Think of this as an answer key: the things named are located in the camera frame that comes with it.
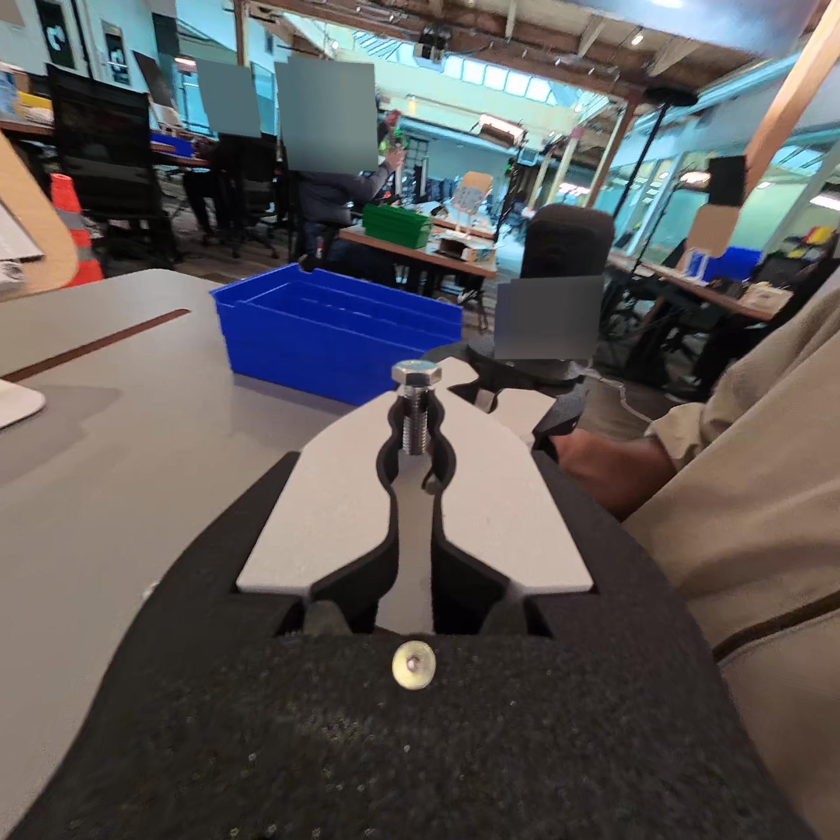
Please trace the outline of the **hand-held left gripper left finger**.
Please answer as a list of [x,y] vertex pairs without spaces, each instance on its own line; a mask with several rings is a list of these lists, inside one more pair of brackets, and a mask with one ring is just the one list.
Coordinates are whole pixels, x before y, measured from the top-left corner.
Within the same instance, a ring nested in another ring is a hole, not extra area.
[[397,393],[385,392],[302,448],[238,575],[238,592],[305,606],[333,602],[354,631],[375,630],[399,566],[392,484],[401,418]]

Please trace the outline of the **yellow box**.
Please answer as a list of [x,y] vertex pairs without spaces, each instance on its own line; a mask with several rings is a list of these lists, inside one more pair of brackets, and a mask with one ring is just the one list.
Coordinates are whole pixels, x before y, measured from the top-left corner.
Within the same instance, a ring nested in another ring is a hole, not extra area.
[[833,257],[837,245],[838,230],[829,226],[812,228],[793,248],[790,257],[809,262]]

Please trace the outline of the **black monitor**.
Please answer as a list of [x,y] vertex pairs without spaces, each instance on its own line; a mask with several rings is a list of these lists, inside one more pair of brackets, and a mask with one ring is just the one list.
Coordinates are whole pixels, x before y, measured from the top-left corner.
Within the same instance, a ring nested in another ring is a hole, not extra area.
[[807,259],[769,255],[756,267],[750,282],[753,285],[766,284],[773,288],[784,289],[792,282],[798,283],[795,277],[810,265],[811,262]]

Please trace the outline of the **person's right hand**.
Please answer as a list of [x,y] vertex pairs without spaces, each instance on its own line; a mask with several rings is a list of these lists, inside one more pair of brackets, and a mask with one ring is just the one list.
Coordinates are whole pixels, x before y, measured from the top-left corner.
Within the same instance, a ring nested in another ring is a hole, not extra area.
[[563,471],[620,522],[676,475],[656,437],[617,442],[577,429],[549,440]]

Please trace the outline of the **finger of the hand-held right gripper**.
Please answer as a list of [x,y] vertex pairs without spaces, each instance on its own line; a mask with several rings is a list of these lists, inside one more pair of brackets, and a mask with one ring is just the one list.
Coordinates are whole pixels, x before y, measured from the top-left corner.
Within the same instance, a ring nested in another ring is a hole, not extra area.
[[474,368],[451,356],[436,364],[440,369],[436,391],[439,394],[450,393],[467,404],[475,404],[480,390],[480,377]]
[[528,449],[533,449],[534,429],[552,411],[555,403],[554,396],[506,388],[496,394],[489,416],[511,430]]

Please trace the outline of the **colourful cardboard box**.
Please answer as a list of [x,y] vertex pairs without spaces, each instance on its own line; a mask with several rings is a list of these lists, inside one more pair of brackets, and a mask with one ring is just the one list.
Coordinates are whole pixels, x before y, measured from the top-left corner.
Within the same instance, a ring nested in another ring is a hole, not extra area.
[[437,253],[447,259],[467,264],[489,264],[496,259],[496,249],[489,241],[473,241],[442,236],[437,242]]

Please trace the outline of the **green storage bin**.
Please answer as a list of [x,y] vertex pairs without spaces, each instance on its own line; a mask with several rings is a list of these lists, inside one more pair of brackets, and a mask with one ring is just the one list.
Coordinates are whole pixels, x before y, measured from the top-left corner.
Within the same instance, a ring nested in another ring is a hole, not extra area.
[[362,227],[369,238],[407,249],[425,249],[433,219],[400,206],[367,203]]

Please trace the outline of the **steel hex bolt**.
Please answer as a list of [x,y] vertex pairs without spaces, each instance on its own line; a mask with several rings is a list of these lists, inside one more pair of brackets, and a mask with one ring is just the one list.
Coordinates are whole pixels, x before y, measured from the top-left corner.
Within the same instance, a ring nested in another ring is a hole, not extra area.
[[392,378],[402,402],[402,450],[423,455],[428,444],[428,409],[442,369],[427,360],[403,360],[392,367]]

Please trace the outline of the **black round-top stand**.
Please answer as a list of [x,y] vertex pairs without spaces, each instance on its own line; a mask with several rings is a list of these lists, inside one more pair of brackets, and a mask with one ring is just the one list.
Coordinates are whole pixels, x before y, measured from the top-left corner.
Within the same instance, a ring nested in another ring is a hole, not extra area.
[[629,193],[631,192],[631,188],[636,181],[637,174],[639,173],[639,170],[641,169],[645,158],[647,157],[648,151],[650,150],[655,139],[657,138],[657,135],[663,125],[668,111],[674,108],[694,107],[699,99],[698,95],[693,91],[681,90],[674,87],[648,88],[645,91],[645,97],[648,102],[652,102],[653,104],[658,106],[658,109],[656,111],[656,118],[653,127],[647,136],[644,147],[639,153],[637,160],[633,166],[632,172],[627,179],[623,192],[618,202],[616,203],[616,206],[614,207],[612,214],[613,220],[617,220],[617,217],[623,210],[623,207],[627,202]]

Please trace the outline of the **ceiling projector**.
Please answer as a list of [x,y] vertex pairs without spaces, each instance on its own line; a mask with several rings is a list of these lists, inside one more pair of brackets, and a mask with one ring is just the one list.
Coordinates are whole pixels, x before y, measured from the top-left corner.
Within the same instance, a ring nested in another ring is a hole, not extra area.
[[422,67],[441,67],[448,53],[452,30],[437,24],[427,25],[417,37],[413,57]]

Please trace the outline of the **orange traffic cone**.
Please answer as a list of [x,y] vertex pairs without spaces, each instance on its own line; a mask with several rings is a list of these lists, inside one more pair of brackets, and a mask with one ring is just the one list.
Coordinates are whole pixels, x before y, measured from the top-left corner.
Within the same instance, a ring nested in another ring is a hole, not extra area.
[[102,268],[93,253],[92,240],[81,214],[81,205],[73,180],[67,175],[50,176],[51,199],[58,216],[65,223],[77,252],[77,272],[69,288],[82,287],[104,280]]

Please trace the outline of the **black office chair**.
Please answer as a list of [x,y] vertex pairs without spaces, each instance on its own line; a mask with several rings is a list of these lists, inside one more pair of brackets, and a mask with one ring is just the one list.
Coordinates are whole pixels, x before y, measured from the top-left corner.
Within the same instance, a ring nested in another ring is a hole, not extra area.
[[105,256],[172,269],[182,254],[154,168],[143,94],[48,65],[52,137],[84,217],[100,227]]

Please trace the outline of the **cardboard sign with black tag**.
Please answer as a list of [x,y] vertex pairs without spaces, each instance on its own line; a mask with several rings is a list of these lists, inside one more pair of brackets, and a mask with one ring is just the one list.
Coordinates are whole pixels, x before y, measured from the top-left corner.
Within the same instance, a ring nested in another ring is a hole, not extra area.
[[707,170],[707,202],[697,211],[686,250],[717,258],[729,247],[747,196],[747,159],[743,154],[715,157]]

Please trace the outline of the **wood-edged table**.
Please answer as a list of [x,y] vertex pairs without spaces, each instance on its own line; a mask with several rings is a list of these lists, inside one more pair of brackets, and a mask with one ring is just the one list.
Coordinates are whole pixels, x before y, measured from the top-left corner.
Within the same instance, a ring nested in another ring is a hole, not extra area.
[[361,226],[341,228],[339,230],[339,238],[343,241],[363,245],[365,247],[386,253],[390,256],[398,258],[404,265],[411,262],[419,262],[425,264],[426,266],[434,266],[441,270],[445,270],[445,272],[449,274],[467,274],[469,276],[482,279],[497,278],[495,264],[488,266],[487,264],[472,264],[458,259],[451,259],[440,255],[437,251],[430,249],[428,246],[424,248],[408,248],[402,245],[397,245],[383,239],[367,235]]
[[635,275],[641,271],[641,277],[643,278],[656,277],[670,286],[691,295],[693,298],[753,321],[770,322],[775,318],[775,314],[772,312],[750,308],[745,306],[741,300],[728,297],[708,286],[703,286],[693,280],[688,280],[675,269],[656,265],[644,259],[627,256],[614,249],[611,250],[607,258],[607,264]]

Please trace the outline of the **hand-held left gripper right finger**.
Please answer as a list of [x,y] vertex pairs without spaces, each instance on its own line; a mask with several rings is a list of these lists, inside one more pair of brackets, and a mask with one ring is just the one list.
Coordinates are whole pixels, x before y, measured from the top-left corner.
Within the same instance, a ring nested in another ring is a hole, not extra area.
[[500,602],[589,594],[595,583],[531,449],[436,392],[432,609],[436,634],[477,633]]

